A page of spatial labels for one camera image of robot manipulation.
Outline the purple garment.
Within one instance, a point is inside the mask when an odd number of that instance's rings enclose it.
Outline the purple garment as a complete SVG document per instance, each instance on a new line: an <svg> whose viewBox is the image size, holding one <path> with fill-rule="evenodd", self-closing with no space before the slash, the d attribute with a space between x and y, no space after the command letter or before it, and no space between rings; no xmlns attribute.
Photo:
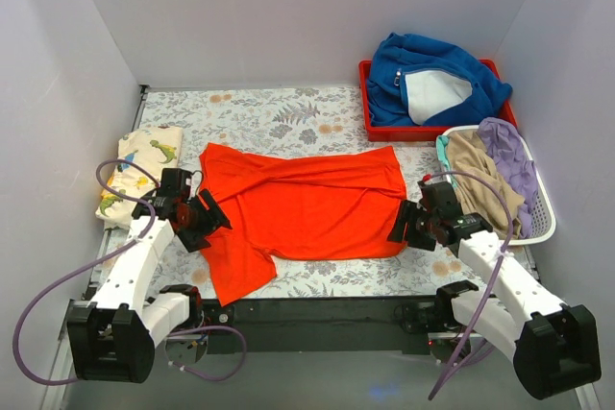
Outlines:
<svg viewBox="0 0 615 410"><path fill-rule="evenodd" d="M527 155L522 137L512 124L494 117L482 120L477 133L486 153L494 160L498 172L512 190L524 198L523 203L517 207L519 236L531 237L532 212L536 205L539 185L534 161Z"/></svg>

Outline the orange t shirt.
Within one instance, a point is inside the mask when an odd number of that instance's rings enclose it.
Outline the orange t shirt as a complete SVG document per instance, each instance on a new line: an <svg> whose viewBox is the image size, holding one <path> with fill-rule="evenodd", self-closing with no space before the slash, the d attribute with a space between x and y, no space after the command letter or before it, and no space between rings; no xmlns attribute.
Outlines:
<svg viewBox="0 0 615 410"><path fill-rule="evenodd" d="M227 305L277 275L276 258L393 257L388 239L406 183L392 147L361 154L282 159L210 143L204 189L230 220L202 252L216 298Z"/></svg>

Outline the blue zip jacket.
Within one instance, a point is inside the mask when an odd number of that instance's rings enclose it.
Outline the blue zip jacket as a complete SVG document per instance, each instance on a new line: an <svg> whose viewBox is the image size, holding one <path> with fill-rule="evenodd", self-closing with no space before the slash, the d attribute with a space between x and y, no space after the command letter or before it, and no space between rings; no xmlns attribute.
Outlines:
<svg viewBox="0 0 615 410"><path fill-rule="evenodd" d="M396 33L379 45L365 84L375 127L476 125L497 116L513 91L452 43Z"/></svg>

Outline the beige garment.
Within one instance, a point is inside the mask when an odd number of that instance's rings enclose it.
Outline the beige garment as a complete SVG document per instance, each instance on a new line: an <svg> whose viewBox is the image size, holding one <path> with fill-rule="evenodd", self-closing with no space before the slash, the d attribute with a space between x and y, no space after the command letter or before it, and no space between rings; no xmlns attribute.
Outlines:
<svg viewBox="0 0 615 410"><path fill-rule="evenodd" d="M446 147L450 166L447 171L472 174L492 186L505 200L513 223L513 237L519 238L522 222L519 210L525 204L522 195L516 193L499 173L495 161L486 152L486 147L476 131L455 131L448 135ZM501 238L507 236L509 225L504 207L496 195L480 181L453 175L455 193L465 214L480 214Z"/></svg>

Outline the floral tablecloth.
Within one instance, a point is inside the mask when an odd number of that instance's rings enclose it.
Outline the floral tablecloth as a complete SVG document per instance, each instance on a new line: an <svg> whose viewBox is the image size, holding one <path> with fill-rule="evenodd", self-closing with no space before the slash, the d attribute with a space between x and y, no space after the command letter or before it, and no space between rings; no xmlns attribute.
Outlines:
<svg viewBox="0 0 615 410"><path fill-rule="evenodd" d="M160 163L197 172L211 142L241 152L294 158L356 154L374 149L364 129L360 91L354 86L266 90L160 91L146 96L134 133L118 155L140 161L154 139ZM274 278L247 299L432 295L445 284L480 276L446 249L407 249L388 258L291 261L274 257Z"/></svg>

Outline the white laundry basket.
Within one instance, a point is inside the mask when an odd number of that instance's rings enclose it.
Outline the white laundry basket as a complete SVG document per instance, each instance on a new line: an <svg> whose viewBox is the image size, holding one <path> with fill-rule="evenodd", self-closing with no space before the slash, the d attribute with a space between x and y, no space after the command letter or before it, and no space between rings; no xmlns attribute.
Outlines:
<svg viewBox="0 0 615 410"><path fill-rule="evenodd" d="M451 133L457 132L475 131L478 127L479 125L451 127L444 131L442 136L450 136ZM521 145L524 149L526 158L528 160L534 160L526 140L520 134L519 138L521 141ZM538 183L538 190L535 199L535 206L531 213L532 234L529 238L511 239L508 244L510 247L530 246L544 243L554 235L554 232L556 230L556 218L554 216L554 210L537 167L536 179Z"/></svg>

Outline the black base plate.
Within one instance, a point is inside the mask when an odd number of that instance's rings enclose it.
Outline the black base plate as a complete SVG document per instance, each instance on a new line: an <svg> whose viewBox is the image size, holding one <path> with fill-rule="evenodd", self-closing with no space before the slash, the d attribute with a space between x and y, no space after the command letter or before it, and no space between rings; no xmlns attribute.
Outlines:
<svg viewBox="0 0 615 410"><path fill-rule="evenodd" d="M249 352L400 351L427 354L432 339L458 338L461 326L436 296L203 301L206 324L243 334Z"/></svg>

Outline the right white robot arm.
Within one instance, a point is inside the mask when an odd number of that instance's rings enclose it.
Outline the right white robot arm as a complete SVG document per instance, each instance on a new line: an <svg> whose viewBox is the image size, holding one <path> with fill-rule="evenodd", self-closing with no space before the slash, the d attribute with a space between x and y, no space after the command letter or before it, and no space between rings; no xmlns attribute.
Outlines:
<svg viewBox="0 0 615 410"><path fill-rule="evenodd" d="M419 202L403 201L389 240L414 249L449 249L485 282L440 287L422 321L446 330L464 326L462 337L436 384L442 386L471 355L461 351L471 333L512 363L524 389L545 399L602 377L597 324L584 305L571 306L536 280L479 214L463 212L453 186L424 177Z"/></svg>

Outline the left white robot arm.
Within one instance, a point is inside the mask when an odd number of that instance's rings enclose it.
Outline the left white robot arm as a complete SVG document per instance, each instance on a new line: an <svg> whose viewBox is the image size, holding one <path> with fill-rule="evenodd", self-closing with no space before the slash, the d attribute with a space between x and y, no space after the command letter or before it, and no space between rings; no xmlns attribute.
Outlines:
<svg viewBox="0 0 615 410"><path fill-rule="evenodd" d="M190 252L231 223L207 190L191 193L191 172L165 168L160 185L133 213L128 242L92 299L74 308L67 332L75 374L81 380L143 382L155 349L171 332L197 331L205 320L200 292L189 284L167 285L152 303L147 291L165 249L174 239Z"/></svg>

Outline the aluminium frame rail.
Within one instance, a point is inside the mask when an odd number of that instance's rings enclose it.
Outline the aluminium frame rail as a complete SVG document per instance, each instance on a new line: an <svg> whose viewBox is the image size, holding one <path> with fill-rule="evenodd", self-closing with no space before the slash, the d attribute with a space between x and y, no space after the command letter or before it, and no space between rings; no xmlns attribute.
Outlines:
<svg viewBox="0 0 615 410"><path fill-rule="evenodd" d="M41 407L59 409L69 385L79 381L142 383L150 375L157 346L172 328L154 306L141 313L122 303L70 305Z"/></svg>

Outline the red plastic tray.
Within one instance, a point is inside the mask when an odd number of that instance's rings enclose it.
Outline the red plastic tray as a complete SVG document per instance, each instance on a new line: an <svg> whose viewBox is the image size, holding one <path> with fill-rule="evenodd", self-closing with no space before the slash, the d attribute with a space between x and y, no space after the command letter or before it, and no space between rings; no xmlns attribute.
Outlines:
<svg viewBox="0 0 615 410"><path fill-rule="evenodd" d="M480 59L490 71L500 77L496 64L489 59ZM372 118L369 112L368 93L366 80L369 77L371 69L371 60L362 60L358 64L359 88L361 92L361 100L363 107L364 128L369 141L373 142L424 142L435 141L436 137L444 134L451 129L461 129L461 126L455 127L376 127L372 123ZM510 99L507 99L498 115L499 118L510 123L515 128L518 127L517 120L510 104Z"/></svg>

